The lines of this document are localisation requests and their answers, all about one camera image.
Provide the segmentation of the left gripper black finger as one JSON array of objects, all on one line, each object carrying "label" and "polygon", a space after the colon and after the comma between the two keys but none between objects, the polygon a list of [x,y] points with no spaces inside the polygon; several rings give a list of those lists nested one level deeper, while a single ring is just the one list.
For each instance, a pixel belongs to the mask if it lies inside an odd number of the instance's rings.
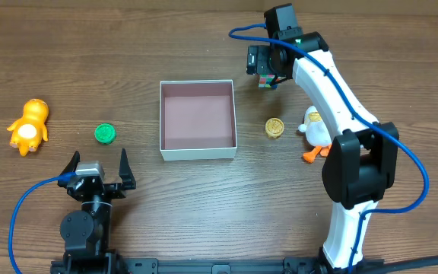
[{"label": "left gripper black finger", "polygon": [[136,180],[129,165],[126,150],[121,151],[121,158],[119,163],[119,176],[122,179],[122,188],[124,190],[135,190]]},{"label": "left gripper black finger", "polygon": [[70,177],[75,173],[79,162],[80,162],[80,154],[78,151],[75,151],[71,160],[59,175],[60,179],[58,180],[58,186],[67,187]]}]

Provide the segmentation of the multicoloured puzzle cube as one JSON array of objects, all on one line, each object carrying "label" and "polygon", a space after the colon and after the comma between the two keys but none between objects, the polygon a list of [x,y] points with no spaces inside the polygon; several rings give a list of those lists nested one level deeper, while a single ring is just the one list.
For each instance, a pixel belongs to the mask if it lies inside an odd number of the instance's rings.
[{"label": "multicoloured puzzle cube", "polygon": [[267,88],[267,89],[276,89],[277,85],[272,84],[272,82],[275,82],[277,77],[275,75],[260,75],[259,76],[259,88]]}]

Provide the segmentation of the white plush duck toy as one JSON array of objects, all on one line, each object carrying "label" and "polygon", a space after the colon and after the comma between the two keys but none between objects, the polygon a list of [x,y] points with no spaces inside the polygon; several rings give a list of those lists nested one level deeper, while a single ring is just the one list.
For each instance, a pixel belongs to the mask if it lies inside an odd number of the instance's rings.
[{"label": "white plush duck toy", "polygon": [[303,153],[303,159],[313,163],[317,155],[326,158],[332,147],[329,131],[315,106],[309,107],[304,115],[303,123],[298,126],[299,132],[303,133],[307,142],[313,146],[311,151]]}]

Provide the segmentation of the white box pink interior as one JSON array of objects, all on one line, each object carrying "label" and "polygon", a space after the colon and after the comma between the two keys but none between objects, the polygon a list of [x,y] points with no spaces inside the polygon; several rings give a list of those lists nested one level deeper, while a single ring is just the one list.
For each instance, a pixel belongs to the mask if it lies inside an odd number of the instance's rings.
[{"label": "white box pink interior", "polygon": [[231,80],[160,82],[160,153],[165,161],[233,159],[236,138]]}]

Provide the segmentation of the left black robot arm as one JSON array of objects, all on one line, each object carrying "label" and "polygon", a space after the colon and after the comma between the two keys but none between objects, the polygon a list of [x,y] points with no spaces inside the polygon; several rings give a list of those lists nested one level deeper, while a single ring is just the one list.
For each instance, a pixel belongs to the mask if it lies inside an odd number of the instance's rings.
[{"label": "left black robot arm", "polygon": [[50,272],[129,274],[125,259],[110,249],[112,201],[124,199],[128,190],[136,188],[126,151],[121,151],[121,180],[117,183],[105,183],[102,164],[82,162],[77,151],[61,175],[58,186],[80,202],[81,208],[62,219],[60,234],[65,242],[65,252],[61,261],[51,263]]}]

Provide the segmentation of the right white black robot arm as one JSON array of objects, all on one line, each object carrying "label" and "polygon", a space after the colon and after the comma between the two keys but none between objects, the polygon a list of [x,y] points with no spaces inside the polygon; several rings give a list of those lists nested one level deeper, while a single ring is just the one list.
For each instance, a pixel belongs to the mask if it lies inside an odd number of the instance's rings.
[{"label": "right white black robot arm", "polygon": [[263,27],[268,36],[248,48],[246,71],[271,74],[273,85],[293,80],[306,92],[313,106],[303,128],[311,146],[326,155],[322,182],[333,206],[316,272],[359,272],[370,216],[394,183],[398,130],[379,123],[355,97],[319,33]]}]

